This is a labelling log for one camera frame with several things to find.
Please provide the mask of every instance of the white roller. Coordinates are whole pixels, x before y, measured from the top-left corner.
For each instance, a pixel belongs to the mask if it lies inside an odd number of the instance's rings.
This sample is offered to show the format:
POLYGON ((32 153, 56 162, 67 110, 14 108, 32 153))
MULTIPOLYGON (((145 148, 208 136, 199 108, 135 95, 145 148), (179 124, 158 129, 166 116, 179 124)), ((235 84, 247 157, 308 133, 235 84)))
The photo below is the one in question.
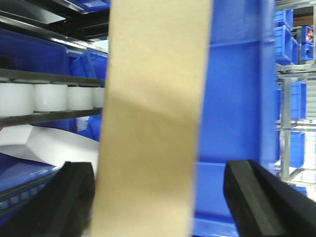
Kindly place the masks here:
POLYGON ((96 108, 102 108, 105 98, 105 88, 95 87, 93 89, 93 106, 96 108))
POLYGON ((0 116, 30 115, 34 111, 33 86, 0 83, 0 116))
POLYGON ((90 87, 68 87, 69 110, 92 110, 93 93, 90 87))
POLYGON ((67 85, 34 85, 35 111, 67 110, 67 85))

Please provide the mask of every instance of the metal rail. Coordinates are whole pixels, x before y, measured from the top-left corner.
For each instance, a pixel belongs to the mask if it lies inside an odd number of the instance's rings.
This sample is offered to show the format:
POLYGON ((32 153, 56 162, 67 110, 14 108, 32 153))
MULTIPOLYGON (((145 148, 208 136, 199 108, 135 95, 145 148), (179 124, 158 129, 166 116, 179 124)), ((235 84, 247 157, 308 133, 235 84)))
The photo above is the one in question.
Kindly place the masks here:
POLYGON ((9 69, 0 69, 0 81, 10 83, 51 83, 94 87, 104 86, 104 83, 99 79, 33 73, 9 69))
POLYGON ((61 112, 43 112, 34 113, 25 116, 0 117, 0 127, 9 127, 38 122, 47 122, 60 119, 71 119, 92 115, 99 115, 102 109, 82 110, 82 111, 61 111, 61 112))

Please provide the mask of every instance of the blue plastic crate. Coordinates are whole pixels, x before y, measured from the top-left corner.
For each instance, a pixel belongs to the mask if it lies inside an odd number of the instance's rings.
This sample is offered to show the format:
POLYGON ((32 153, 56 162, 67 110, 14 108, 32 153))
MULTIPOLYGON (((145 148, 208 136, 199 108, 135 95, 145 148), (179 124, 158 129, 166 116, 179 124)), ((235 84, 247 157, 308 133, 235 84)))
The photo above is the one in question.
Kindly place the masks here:
POLYGON ((73 51, 68 51, 67 52, 67 56, 69 59, 69 63, 71 64, 74 60, 76 60, 77 58, 79 58, 81 55, 81 53, 77 53, 77 52, 73 52, 73 51))
POLYGON ((295 38, 292 37, 292 63, 293 64, 298 64, 299 63, 299 44, 296 41, 295 38))
POLYGON ((295 188, 297 191, 299 191, 301 194, 307 196, 307 190, 306 187, 301 187, 297 185, 291 185, 291 187, 295 188))
POLYGON ((282 65, 290 65, 292 63, 292 33, 288 28, 280 26, 275 28, 276 38, 276 62, 282 65))
POLYGON ((307 117, 307 87, 302 81, 292 84, 292 119, 303 120, 307 117))
POLYGON ((238 236, 223 196, 228 160, 254 159, 269 168, 277 158, 273 17, 273 0, 214 1, 199 134, 195 236, 238 236))
MULTIPOLYGON (((280 119, 281 115, 281 102, 282 102, 282 90, 281 86, 277 87, 277 120, 280 119)), ((291 119, 292 120, 303 120, 307 117, 307 87, 306 83, 302 81, 292 83, 292 108, 291 108, 291 119)))
POLYGON ((87 128, 85 130, 78 131, 77 134, 99 142, 101 137, 101 126, 101 115, 90 116, 87 120, 87 128))
POLYGON ((88 12, 100 11, 111 7, 110 0, 69 0, 88 12))
POLYGON ((68 132, 76 132, 77 131, 77 120, 75 118, 49 121, 49 122, 39 122, 33 124, 38 127, 51 127, 57 128, 68 132))
POLYGON ((314 45, 313 44, 303 44, 301 48, 301 60, 308 61, 314 59, 314 45))
POLYGON ((291 132, 291 167, 300 168, 304 164, 305 133, 291 132))
POLYGON ((108 55, 88 49, 71 64, 73 76, 105 80, 107 74, 108 55))
POLYGON ((302 27, 302 44, 314 43, 314 29, 311 26, 302 27))
POLYGON ((294 18, 293 9, 275 12, 276 26, 286 25, 290 31, 293 29, 293 18, 294 18))
POLYGON ((49 164, 23 160, 0 154, 0 226, 36 195, 49 181, 47 175, 53 174, 58 168, 49 164))
POLYGON ((0 29, 0 57, 8 69, 70 75, 66 51, 61 44, 0 29))

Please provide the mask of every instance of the beige cardboard box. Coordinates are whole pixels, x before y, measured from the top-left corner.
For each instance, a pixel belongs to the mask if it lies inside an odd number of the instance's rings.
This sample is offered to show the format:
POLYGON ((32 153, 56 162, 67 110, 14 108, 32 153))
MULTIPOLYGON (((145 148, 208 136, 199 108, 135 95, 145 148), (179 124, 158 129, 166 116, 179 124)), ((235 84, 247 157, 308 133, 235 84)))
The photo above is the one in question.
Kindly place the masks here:
POLYGON ((191 233, 211 0, 113 0, 93 237, 191 233))

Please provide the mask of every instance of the storage rack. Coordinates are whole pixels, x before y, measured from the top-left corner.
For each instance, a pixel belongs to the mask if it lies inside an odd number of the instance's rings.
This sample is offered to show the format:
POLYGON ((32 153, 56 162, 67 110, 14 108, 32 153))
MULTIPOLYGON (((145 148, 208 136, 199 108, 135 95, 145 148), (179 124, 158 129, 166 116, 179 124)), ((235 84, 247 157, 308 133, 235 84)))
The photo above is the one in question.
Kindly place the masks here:
MULTIPOLYGON (((0 10, 0 28, 49 40, 65 45, 68 49, 85 52, 87 49, 107 53, 107 50, 93 44, 108 36, 110 10, 88 13, 75 4, 63 0, 24 0, 51 13, 64 17, 65 20, 46 24, 30 18, 0 10)), ((0 69, 0 83, 51 83, 72 86, 104 87, 98 79, 60 76, 45 73, 33 73, 0 69)), ((0 127, 29 124, 36 122, 70 119, 100 114, 102 109, 85 111, 61 111, 33 113, 28 116, 0 117, 0 127)))
MULTIPOLYGON (((308 11, 314 13, 314 27, 316 26, 316 0, 279 0, 277 1, 278 10, 287 10, 295 8, 309 7, 308 11)), ((291 94, 292 82, 316 80, 316 61, 311 64, 302 65, 278 65, 278 81, 282 85, 282 107, 281 121, 277 123, 277 128, 280 130, 280 178, 286 183, 301 186, 316 187, 315 182, 294 181, 294 179, 304 171, 316 169, 296 168, 290 172, 290 151, 291 151, 291 132, 292 131, 311 131, 316 132, 316 120, 292 121, 291 120, 291 94)))

